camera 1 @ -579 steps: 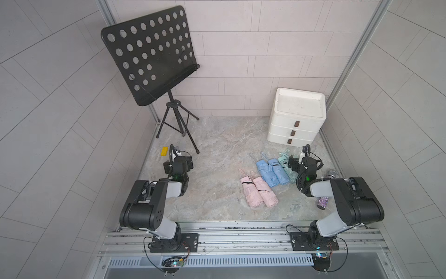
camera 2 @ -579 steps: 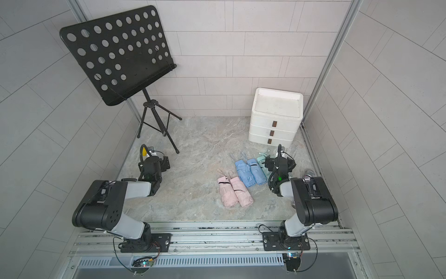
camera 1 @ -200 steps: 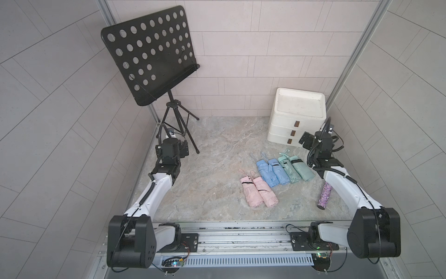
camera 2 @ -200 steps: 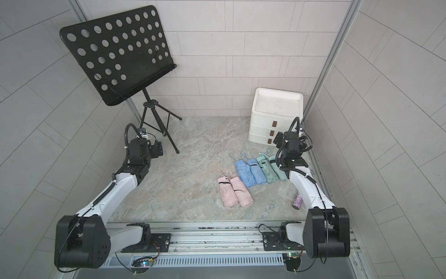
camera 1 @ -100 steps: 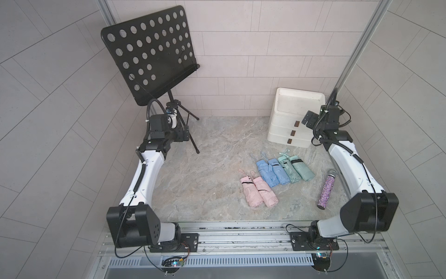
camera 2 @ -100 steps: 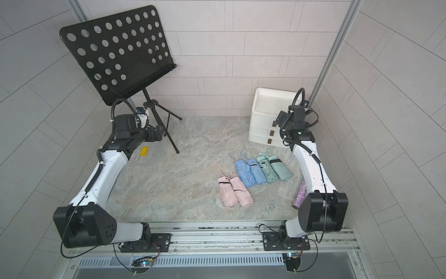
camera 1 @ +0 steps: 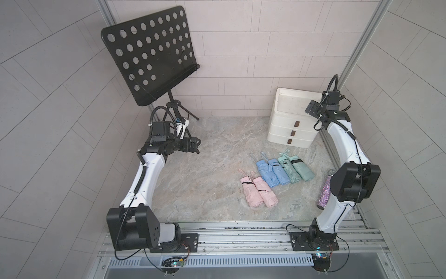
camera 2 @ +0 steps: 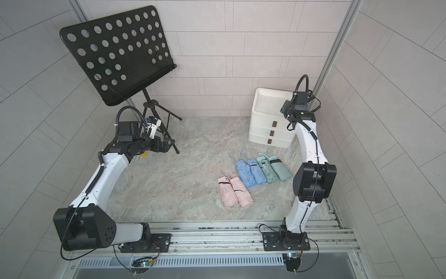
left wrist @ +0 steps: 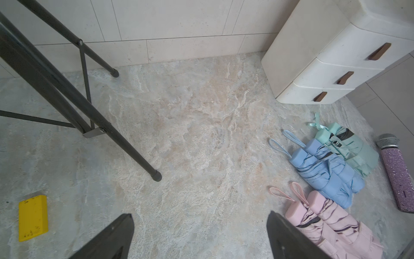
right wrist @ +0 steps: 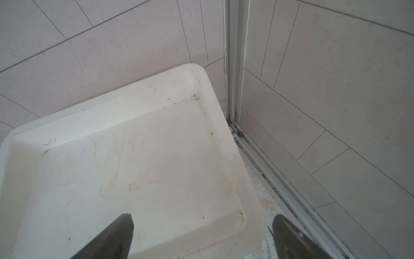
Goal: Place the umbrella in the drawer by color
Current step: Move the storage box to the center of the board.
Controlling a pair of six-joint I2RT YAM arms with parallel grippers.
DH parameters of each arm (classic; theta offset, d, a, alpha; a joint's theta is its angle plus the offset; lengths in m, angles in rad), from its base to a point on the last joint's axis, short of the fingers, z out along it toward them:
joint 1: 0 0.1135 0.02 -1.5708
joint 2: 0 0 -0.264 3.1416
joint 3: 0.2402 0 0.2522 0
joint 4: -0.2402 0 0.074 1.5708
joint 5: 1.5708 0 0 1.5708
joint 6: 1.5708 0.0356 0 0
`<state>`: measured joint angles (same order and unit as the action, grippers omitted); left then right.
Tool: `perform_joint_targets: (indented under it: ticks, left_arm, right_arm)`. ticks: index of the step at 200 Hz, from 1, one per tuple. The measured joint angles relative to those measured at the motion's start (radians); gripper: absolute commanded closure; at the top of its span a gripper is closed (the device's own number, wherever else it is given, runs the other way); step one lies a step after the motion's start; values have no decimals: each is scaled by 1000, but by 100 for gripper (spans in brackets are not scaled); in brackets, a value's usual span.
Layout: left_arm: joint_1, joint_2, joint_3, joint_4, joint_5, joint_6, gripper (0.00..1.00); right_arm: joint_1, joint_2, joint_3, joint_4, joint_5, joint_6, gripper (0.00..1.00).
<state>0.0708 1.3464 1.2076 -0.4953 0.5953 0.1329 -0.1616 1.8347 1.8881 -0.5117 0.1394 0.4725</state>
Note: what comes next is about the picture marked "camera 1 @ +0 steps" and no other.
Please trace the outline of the white three-drawer cabinet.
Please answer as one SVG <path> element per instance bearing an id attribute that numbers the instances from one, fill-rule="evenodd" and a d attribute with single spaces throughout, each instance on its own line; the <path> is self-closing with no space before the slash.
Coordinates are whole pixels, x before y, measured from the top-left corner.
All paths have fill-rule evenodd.
<path id="1" fill-rule="evenodd" d="M 305 113 L 311 101 L 319 102 L 321 93 L 278 88 L 271 111 L 267 140 L 298 148 L 309 148 L 318 131 L 317 119 Z"/>

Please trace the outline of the pink umbrella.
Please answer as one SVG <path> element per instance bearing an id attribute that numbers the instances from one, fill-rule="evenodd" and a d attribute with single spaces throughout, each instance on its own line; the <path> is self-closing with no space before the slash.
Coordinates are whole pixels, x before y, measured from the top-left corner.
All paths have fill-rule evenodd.
<path id="1" fill-rule="evenodd" d="M 260 206 L 264 201 L 260 195 L 260 192 L 257 190 L 253 179 L 241 169 L 239 169 L 239 173 L 243 175 L 243 177 L 240 179 L 240 183 L 242 185 L 246 202 L 251 208 Z"/>
<path id="2" fill-rule="evenodd" d="M 254 171 L 250 172 L 250 177 L 254 183 L 256 190 L 259 192 L 267 208 L 273 208 L 279 203 L 278 198 L 274 194 L 271 187 L 263 180 L 261 176 L 256 177 Z"/>

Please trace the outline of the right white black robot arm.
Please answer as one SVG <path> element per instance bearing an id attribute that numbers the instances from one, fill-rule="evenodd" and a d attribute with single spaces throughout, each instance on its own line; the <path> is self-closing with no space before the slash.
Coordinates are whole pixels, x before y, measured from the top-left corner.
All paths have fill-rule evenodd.
<path id="1" fill-rule="evenodd" d="M 320 102 L 311 101 L 305 112 L 331 136 L 342 165 L 330 180 L 330 197 L 323 212 L 309 227 L 310 240 L 334 241 L 340 223 L 355 205 L 368 199 L 381 169 L 362 152 L 348 113 L 339 109 L 339 90 L 324 91 Z"/>

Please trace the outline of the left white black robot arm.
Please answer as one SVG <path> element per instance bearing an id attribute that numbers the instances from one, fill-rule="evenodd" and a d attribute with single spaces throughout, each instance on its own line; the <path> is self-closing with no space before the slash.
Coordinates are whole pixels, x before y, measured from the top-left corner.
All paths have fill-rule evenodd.
<path id="1" fill-rule="evenodd" d="M 182 247 L 177 223 L 161 223 L 152 210 L 154 190 L 167 157 L 175 151 L 199 153 L 197 137 L 148 140 L 137 152 L 140 160 L 132 186 L 119 207 L 106 216 L 116 251 L 149 249 L 151 252 L 176 252 Z"/>

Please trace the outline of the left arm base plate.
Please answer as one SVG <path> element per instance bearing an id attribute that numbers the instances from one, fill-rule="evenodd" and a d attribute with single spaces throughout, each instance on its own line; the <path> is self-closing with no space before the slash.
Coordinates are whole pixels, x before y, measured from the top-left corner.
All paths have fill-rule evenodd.
<path id="1" fill-rule="evenodd" d="M 150 248 L 150 253 L 191 253 L 197 252 L 199 234 L 181 234 L 173 241 L 163 242 L 155 248 Z"/>

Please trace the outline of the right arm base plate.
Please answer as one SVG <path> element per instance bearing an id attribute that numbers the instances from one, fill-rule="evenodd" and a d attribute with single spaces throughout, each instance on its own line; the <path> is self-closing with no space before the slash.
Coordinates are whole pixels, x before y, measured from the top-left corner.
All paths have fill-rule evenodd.
<path id="1" fill-rule="evenodd" d="M 326 234 L 324 232 L 312 236 L 309 232 L 291 232 L 290 240 L 292 249 L 298 251 L 338 251 L 339 244 L 336 234 Z"/>

